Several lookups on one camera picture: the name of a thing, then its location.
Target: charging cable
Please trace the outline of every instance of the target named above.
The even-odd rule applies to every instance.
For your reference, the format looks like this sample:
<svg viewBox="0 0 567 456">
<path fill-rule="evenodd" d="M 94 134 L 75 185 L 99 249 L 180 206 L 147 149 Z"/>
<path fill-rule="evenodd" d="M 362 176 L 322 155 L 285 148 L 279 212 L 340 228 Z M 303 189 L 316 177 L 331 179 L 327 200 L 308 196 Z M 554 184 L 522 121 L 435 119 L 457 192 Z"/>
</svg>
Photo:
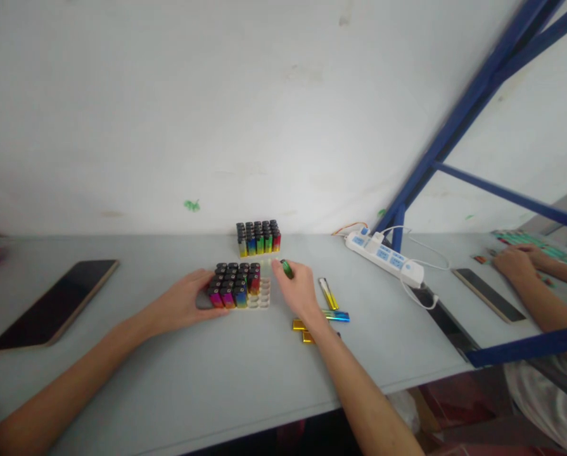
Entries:
<svg viewBox="0 0 567 456">
<path fill-rule="evenodd" d="M 391 231 L 392 229 L 395 229 L 395 228 L 407 229 L 407 230 L 408 230 L 408 235 L 407 235 L 408 239 L 410 239 L 412 242 L 417 243 L 418 245 L 421 245 L 421 246 L 423 246 L 423 247 L 425 247 L 425 248 L 431 250 L 432 252 L 437 253 L 437 254 L 440 255 L 444 260 L 446 260 L 446 266 L 445 266 L 445 267 L 441 267 L 441 266 L 432 265 L 432 264 L 427 263 L 427 262 L 424 262 L 424 261 L 413 260 L 413 259 L 411 259 L 411 258 L 408 258 L 406 261 L 403 262 L 402 267 L 400 268 L 401 270 L 404 270 L 404 266 L 406 265 L 406 263 L 409 263 L 409 262 L 411 262 L 411 261 L 413 261 L 413 262 L 415 262 L 415 263 L 420 263 L 420 264 L 422 264 L 422 265 L 429 266 L 429 267 L 432 267 L 432 268 L 436 268 L 436 269 L 439 269 L 439 270 L 450 270 L 450 260 L 449 260 L 443 253 L 438 252 L 436 249 L 431 248 L 431 247 L 429 247 L 428 245 L 425 245 L 425 244 L 423 244 L 422 242 L 417 241 L 417 240 L 414 239 L 412 236 L 410 236 L 410 232 L 412 231 L 412 228 L 408 228 L 408 227 L 403 226 L 403 225 L 396 225 L 396 226 L 394 226 L 394 227 L 390 227 L 390 228 L 384 229 L 384 230 L 380 231 L 380 233 L 384 234 L 384 233 L 386 233 L 387 231 Z M 430 307 L 424 306 L 423 303 L 421 303 L 421 302 L 416 298 L 416 296 L 414 296 L 414 295 L 410 292 L 410 287 L 408 287 L 408 285 L 406 285 L 406 284 L 404 283 L 404 280 L 402 279 L 402 277 L 403 277 L 402 274 L 399 274 L 399 281 L 400 281 L 400 283 L 402 284 L 402 288 L 404 289 L 405 293 L 406 293 L 408 296 L 410 296 L 410 299 L 411 299 L 412 301 L 414 301 L 415 303 L 417 303 L 420 307 L 422 307 L 422 308 L 425 309 L 425 310 L 433 310 L 433 309 L 435 308 L 435 306 L 437 305 L 437 301 L 440 299 L 440 297 L 439 297 L 437 294 L 436 294 L 436 295 L 434 294 L 434 295 L 433 295 L 433 303 L 431 304 L 431 306 L 430 306 Z"/>
</svg>

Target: metal beam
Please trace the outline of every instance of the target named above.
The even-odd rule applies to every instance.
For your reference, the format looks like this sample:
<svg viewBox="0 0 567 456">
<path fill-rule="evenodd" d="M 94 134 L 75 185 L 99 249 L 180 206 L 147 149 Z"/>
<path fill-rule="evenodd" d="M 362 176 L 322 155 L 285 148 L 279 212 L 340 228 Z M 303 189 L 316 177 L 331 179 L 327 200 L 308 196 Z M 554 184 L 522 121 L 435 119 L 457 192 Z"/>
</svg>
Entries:
<svg viewBox="0 0 567 456">
<path fill-rule="evenodd" d="M 514 55 L 492 77 L 491 86 L 499 87 L 503 82 L 520 71 L 527 63 L 539 56 L 549 46 L 567 34 L 567 12 L 544 32 L 537 35 L 526 47 Z"/>
<path fill-rule="evenodd" d="M 484 367 L 566 352 L 567 328 L 482 350 L 469 351 L 465 356 L 475 367 Z"/>
<path fill-rule="evenodd" d="M 401 204 L 410 207 L 433 176 L 433 162 L 444 161 L 494 95 L 498 87 L 490 84 L 493 74 L 545 27 L 560 4 L 560 0 L 526 0 L 374 231 L 392 226 Z"/>
<path fill-rule="evenodd" d="M 550 234 L 556 232 L 563 226 L 564 226 L 563 224 L 559 224 L 559 223 L 551 224 L 550 226 L 546 227 L 543 231 L 541 231 L 541 234 L 543 236 L 549 236 Z"/>
<path fill-rule="evenodd" d="M 554 220 L 567 226 L 567 211 L 556 209 L 554 207 L 551 207 L 550 205 L 542 203 L 541 201 L 529 198 L 522 195 L 521 193 L 517 193 L 505 187 L 501 187 L 497 184 L 494 184 L 493 182 L 482 179 L 481 177 L 467 173 L 465 171 L 461 171 L 448 165 L 444 165 L 443 163 L 434 163 L 433 168 L 454 176 L 457 179 L 467 182 L 468 184 L 479 187 L 482 190 L 486 190 L 487 192 L 500 196 L 501 198 L 505 198 L 511 203 L 515 203 L 528 210 L 536 212 L 537 214 L 541 214 L 543 217 L 547 217 L 548 219 Z"/>
<path fill-rule="evenodd" d="M 397 213 L 395 214 L 395 221 L 393 225 L 403 225 L 404 218 L 405 218 L 405 205 L 401 204 L 397 208 Z M 401 253 L 403 236 L 404 236 L 403 228 L 395 228 L 393 230 L 393 243 L 391 248 L 395 250 L 397 253 Z"/>
</svg>

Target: white power strip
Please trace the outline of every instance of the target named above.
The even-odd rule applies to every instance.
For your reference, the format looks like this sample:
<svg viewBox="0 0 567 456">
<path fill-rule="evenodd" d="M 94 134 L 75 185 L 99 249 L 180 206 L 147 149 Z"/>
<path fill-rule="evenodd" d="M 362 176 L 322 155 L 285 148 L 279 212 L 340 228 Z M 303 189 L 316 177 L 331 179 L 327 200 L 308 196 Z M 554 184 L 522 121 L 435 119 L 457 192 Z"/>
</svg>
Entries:
<svg viewBox="0 0 567 456">
<path fill-rule="evenodd" d="M 356 251 L 362 257 L 367 258 L 398 279 L 401 278 L 409 286 L 420 288 L 424 279 L 423 267 L 382 245 L 383 238 L 384 235 L 378 232 L 370 237 L 367 228 L 363 228 L 361 231 L 349 233 L 346 244 L 348 248 Z"/>
</svg>

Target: white table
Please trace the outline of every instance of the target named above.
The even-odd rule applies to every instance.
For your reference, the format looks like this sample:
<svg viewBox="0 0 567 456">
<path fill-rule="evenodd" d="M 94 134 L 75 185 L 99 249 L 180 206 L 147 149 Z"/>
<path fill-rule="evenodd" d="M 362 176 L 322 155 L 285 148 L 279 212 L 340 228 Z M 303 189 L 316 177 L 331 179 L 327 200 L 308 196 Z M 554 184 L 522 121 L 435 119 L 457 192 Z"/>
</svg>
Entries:
<svg viewBox="0 0 567 456">
<path fill-rule="evenodd" d="M 442 250 L 454 251 L 455 260 L 477 253 L 479 243 L 477 237 L 421 239 L 447 246 Z M 438 261 L 408 240 L 402 251 Z M 346 249 L 341 237 L 284 236 L 278 257 L 309 264 L 315 278 L 327 277 L 351 316 L 335 328 L 384 393 L 471 369 L 398 279 Z M 0 354 L 0 420 L 176 279 L 200 267 L 240 262 L 236 242 L 227 236 L 16 239 L 0 264 L 0 333 L 75 262 L 99 258 L 118 258 L 121 265 L 59 342 Z M 473 260 L 467 263 L 491 279 Z M 450 272 L 429 270 L 427 280 L 482 346 L 537 333 L 531 322 L 502 323 Z M 326 308 L 319 291 L 317 297 Z M 199 305 L 207 306 L 207 297 Z M 335 409 L 339 403 L 317 348 L 301 343 L 291 330 L 293 317 L 275 285 L 268 310 L 235 310 L 148 341 L 52 453 L 179 455 Z"/>
</svg>

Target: yellow lighter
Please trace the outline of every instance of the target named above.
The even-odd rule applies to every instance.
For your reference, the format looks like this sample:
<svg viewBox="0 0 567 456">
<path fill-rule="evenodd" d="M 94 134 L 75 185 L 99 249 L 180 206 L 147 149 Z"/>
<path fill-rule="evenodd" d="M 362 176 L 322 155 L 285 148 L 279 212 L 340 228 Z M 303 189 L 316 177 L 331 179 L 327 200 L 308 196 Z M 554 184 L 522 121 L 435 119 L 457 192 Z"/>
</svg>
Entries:
<svg viewBox="0 0 567 456">
<path fill-rule="evenodd" d="M 315 343 L 315 339 L 308 331 L 302 331 L 302 343 Z"/>
<path fill-rule="evenodd" d="M 294 319 L 291 323 L 292 331 L 306 331 L 307 327 L 304 326 L 304 323 L 300 319 Z"/>
</svg>

